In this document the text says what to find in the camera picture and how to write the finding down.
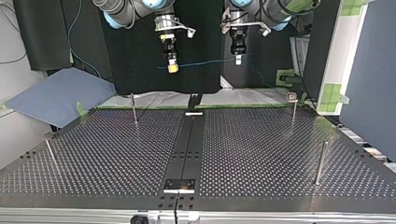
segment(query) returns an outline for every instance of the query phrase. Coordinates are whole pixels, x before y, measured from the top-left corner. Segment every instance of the metal bracket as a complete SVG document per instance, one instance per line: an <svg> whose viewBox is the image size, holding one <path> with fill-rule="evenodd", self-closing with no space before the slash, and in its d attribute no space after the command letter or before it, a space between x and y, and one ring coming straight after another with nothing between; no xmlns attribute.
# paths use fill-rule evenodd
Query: metal bracket
<svg viewBox="0 0 396 224"><path fill-rule="evenodd" d="M186 116L202 116L204 112L196 109L195 107L198 106L202 101L202 94L194 94L190 97L189 100L189 107L185 113Z"/></svg>
<svg viewBox="0 0 396 224"><path fill-rule="evenodd" d="M344 105L349 105L349 97L341 95L340 103L343 103Z"/></svg>
<svg viewBox="0 0 396 224"><path fill-rule="evenodd" d="M193 194L195 192L194 179L167 179L163 193Z"/></svg>

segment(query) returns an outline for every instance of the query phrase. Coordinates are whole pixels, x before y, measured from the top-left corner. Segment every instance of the cable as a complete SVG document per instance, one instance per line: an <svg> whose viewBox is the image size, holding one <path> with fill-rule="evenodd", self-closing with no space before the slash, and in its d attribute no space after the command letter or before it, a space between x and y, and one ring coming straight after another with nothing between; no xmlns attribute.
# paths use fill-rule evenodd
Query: cable
<svg viewBox="0 0 396 224"><path fill-rule="evenodd" d="M261 15L262 12L263 12L264 15L265 15L271 22L274 22L274 23L277 23L277 24L282 24L282 23L289 23L289 22L291 22L291 21L293 21L293 20L296 19L296 17L292 17L292 18L291 18L290 20L288 20L288 21L278 21L278 20L274 19L274 17L272 17L272 16L270 15L270 13L265 9L265 2L264 2L264 3L261 2L261 6L260 6L260 9L259 9L260 15Z"/></svg>
<svg viewBox="0 0 396 224"><path fill-rule="evenodd" d="M171 21L171 22L174 22L174 23L176 23L178 25L181 25L181 26L183 26L185 28L188 28L185 24L181 23L180 21L169 20L169 19L166 19L166 18L159 18L158 20L160 20L160 21Z"/></svg>
<svg viewBox="0 0 396 224"><path fill-rule="evenodd" d="M0 2L0 6L6 6L6 7L8 7L8 8L15 14L15 10L14 10L13 7L11 7L11 6L9 6L9 5L3 5L1 2ZM20 29L18 29L18 27L14 24L14 22L12 22L12 20L9 18L9 16L7 15L7 13L6 13L2 8L0 8L0 10L1 10L1 12L4 14L4 16L6 17L6 19L9 21L9 23L11 23L11 25L14 27L14 29L17 30L17 31L19 32Z"/></svg>
<svg viewBox="0 0 396 224"><path fill-rule="evenodd" d="M92 69L95 71L95 73L97 74L97 76L98 76L99 78L102 78L102 75L100 74L100 72L99 72L92 64L87 63L86 61L84 61L83 59L81 59L80 57L78 57L78 55L73 51L73 48L72 48L72 43L71 43L70 35L71 35L71 33L72 33L72 30L73 30L74 26L76 25L76 22L77 22L79 16L81 15L81 10L82 10L82 0L79 0L78 13L77 13L75 19L73 20L72 24L70 25L69 31L67 32L67 41L68 41L68 43L69 43L69 48L70 48L70 51L72 52L72 54L73 54L77 59L79 59L81 62L87 64L90 68L92 68Z"/></svg>
<svg viewBox="0 0 396 224"><path fill-rule="evenodd" d="M23 56L21 56L19 59L16 60L12 60L12 61L8 61L8 62L0 62L0 64L7 64L7 63L17 63L19 61L22 61L25 57L26 57L27 53L25 51L25 53L23 54Z"/></svg>
<svg viewBox="0 0 396 224"><path fill-rule="evenodd" d="M300 17L297 17L297 21L296 21L297 33L298 33L298 22L299 22L299 20L300 20ZM308 88L307 88L306 85L305 85L305 81L304 81L304 78L303 78L303 74L301 73L301 68L300 68L300 63L298 62L298 53L297 53L297 35L294 36L294 48L295 48L295 51L296 51L297 68L298 68L298 74L299 74L299 75L297 75L297 74L295 74L295 75L296 75L297 77L299 77L299 78L301 79L301 81L303 82L303 86L304 86L306 95L309 97L309 100L311 101L311 103L312 103L312 105L314 106L315 110L318 110L318 109L317 109L317 106L314 104L314 101L312 100L311 95L310 95L309 92L308 92Z"/></svg>
<svg viewBox="0 0 396 224"><path fill-rule="evenodd" d="M128 29L128 30L131 29L132 27L134 27L134 22L136 21L136 8L134 7L134 0L129 0L129 2L132 5L133 11L134 11L134 17L132 18L132 23L129 26L125 27L125 29Z"/></svg>
<svg viewBox="0 0 396 224"><path fill-rule="evenodd" d="M11 5L9 5L9 4L5 3L5 2L0 2L0 6L5 6L5 7L9 8L9 9L15 14L15 9L14 9ZM4 16L7 18L7 20L9 21L9 23L11 23L11 25L14 27L14 29L19 33L20 30L18 29L18 27L17 27L16 25L14 25L14 23L13 23L12 20L8 17L8 15L6 14L6 12L3 11L2 8L0 8L0 11L4 14ZM27 53L26 53L26 51L25 51L24 54L23 54L20 58L15 59L15 60L11 60L11 61L0 62L0 64L8 64L8 63L16 63L16 62L19 62L19 61L23 60L23 59L26 57L26 55L27 55Z"/></svg>
<svg viewBox="0 0 396 224"><path fill-rule="evenodd" d="M299 12L293 12L288 10L285 5L283 5L283 3L281 2L281 0L277 0L277 3L279 4L279 6L282 8L282 10L284 10L286 13L292 15L292 16L303 16L306 14L311 13L313 10L315 10L317 7L320 6L320 1L319 0L314 0L314 5L312 8L308 9L308 10L303 10L303 11L299 11Z"/></svg>
<svg viewBox="0 0 396 224"><path fill-rule="evenodd" d="M248 15L248 13L246 12L246 13L242 14L241 16L239 16L238 18L233 19L233 20L231 20L231 18L226 18L223 22L234 22L234 21L238 21L238 20L241 20L242 18L246 17L247 15Z"/></svg>
<svg viewBox="0 0 396 224"><path fill-rule="evenodd" d="M256 73L256 74L258 74L258 75L260 75L260 77L262 78L262 84L263 84L263 85L265 85L265 86L267 86L267 87L273 89L274 91L276 91L276 92L277 92L279 95L281 95L281 96L286 96L286 95L283 94L282 92L278 91L278 90L276 89L276 87L273 87L273 86L271 86L270 84L267 84L267 83L265 82L264 76L262 75L262 73L260 73L259 71L256 70L256 68L254 67L253 61L249 60L248 63L249 63L249 65L250 65L250 68L253 70L253 72Z"/></svg>
<svg viewBox="0 0 396 224"><path fill-rule="evenodd" d="M207 61L207 62L202 62L202 63L185 63L185 64L180 64L179 67L191 67L191 66L199 66L199 65L205 65L209 63L229 63L235 61L235 59L228 59L228 60L212 60L212 61ZM168 69L168 67L157 67L158 69Z"/></svg>

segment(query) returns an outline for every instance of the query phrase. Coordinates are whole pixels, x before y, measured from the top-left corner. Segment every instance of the black backdrop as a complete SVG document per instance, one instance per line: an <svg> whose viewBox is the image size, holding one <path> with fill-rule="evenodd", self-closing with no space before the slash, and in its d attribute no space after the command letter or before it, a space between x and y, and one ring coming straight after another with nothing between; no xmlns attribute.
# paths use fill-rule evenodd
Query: black backdrop
<svg viewBox="0 0 396 224"><path fill-rule="evenodd" d="M180 21L197 30L194 39L186 31L177 34L178 62L196 63L222 59L219 25L222 0L176 1ZM146 91L214 93L219 90L220 63L180 68L176 74L166 66L163 44L154 32L154 15L138 21L131 30L113 30L102 19L113 77L120 94Z"/></svg>
<svg viewBox="0 0 396 224"><path fill-rule="evenodd" d="M42 22L51 20L50 13L39 10L40 8L50 10L49 5L46 4L48 0L15 1L18 1L22 7L28 7L28 3L34 2L38 7L29 7L28 16L40 17ZM62 3L64 21L60 21L59 26L68 30L78 12L79 0L51 1ZM223 35L219 28L223 5L224 0L176 2L175 11L180 20L197 29L194 39L188 39L185 31L178 34L179 63L197 63L233 57L229 52L230 37ZM166 66L166 61L163 58L161 41L154 32L153 19L154 15L148 16L138 21L131 30L113 30L92 1L83 0L81 15L71 34L71 42L75 52L85 61L93 64L100 71L102 78L114 82L118 94L122 95L148 91L214 93L220 89L220 75L225 76L236 88L267 87L263 82L274 86L276 71L292 68L290 36L295 34L295 30L288 25L284 31L273 32L267 37L261 37L257 34L257 28L251 27L247 39L249 56L245 57L243 66L235 66L233 63L212 63L180 68L177 74L168 74L166 70L157 68ZM26 23L21 28L31 27L31 30L35 30L35 35L38 31L48 29L46 34L50 34L50 26L44 23L34 24L31 21L28 17L24 21L19 21ZM58 41L60 48L68 51L68 45L64 43L65 38L58 38ZM69 60L67 54L63 57L63 61ZM47 59L43 57L42 64L48 65ZM254 68L262 73L262 77L254 73L253 66L249 62L252 62ZM75 62L74 66L95 74L89 66L81 66L80 62Z"/></svg>

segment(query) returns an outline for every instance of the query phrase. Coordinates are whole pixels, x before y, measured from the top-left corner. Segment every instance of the white wall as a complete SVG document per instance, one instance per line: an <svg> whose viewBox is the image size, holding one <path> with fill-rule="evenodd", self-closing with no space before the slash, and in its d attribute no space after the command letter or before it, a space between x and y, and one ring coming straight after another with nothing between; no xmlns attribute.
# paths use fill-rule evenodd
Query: white wall
<svg viewBox="0 0 396 224"><path fill-rule="evenodd" d="M3 1L12 5L12 0ZM15 15L0 7L18 26ZM0 62L19 59L24 52L19 32L0 11ZM0 64L0 103L42 81L44 75L30 70L27 57L17 63ZM49 131L49 125L0 106L0 169L38 145Z"/></svg>

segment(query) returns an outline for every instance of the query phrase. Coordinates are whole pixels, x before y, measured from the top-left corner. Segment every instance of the green tape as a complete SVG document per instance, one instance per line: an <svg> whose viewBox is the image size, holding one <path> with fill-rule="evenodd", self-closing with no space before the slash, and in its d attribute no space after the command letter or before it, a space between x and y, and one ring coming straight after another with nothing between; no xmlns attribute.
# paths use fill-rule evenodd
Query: green tape
<svg viewBox="0 0 396 224"><path fill-rule="evenodd" d="M313 0L300 0L300 1L291 1L286 8L293 12L301 12L303 10L311 9L314 5Z"/></svg>
<svg viewBox="0 0 396 224"><path fill-rule="evenodd" d="M88 111L84 109L81 102L77 102L77 111L82 117L88 114Z"/></svg>
<svg viewBox="0 0 396 224"><path fill-rule="evenodd" d="M341 9L341 16L359 16L364 0L345 0Z"/></svg>
<svg viewBox="0 0 396 224"><path fill-rule="evenodd" d="M2 110L8 110L8 107L7 107L7 105L6 105L6 102L3 102L3 103L1 104L1 109L2 109Z"/></svg>
<svg viewBox="0 0 396 224"><path fill-rule="evenodd" d="M318 111L320 112L335 112L338 103L341 101L342 85L336 83L327 83L324 85L323 93L320 98L320 105Z"/></svg>
<svg viewBox="0 0 396 224"><path fill-rule="evenodd" d="M276 72L276 86L284 86L284 87L292 87L293 84L291 83L286 83L284 81L280 80L280 77L294 77L294 69L289 69L289 70L277 70Z"/></svg>

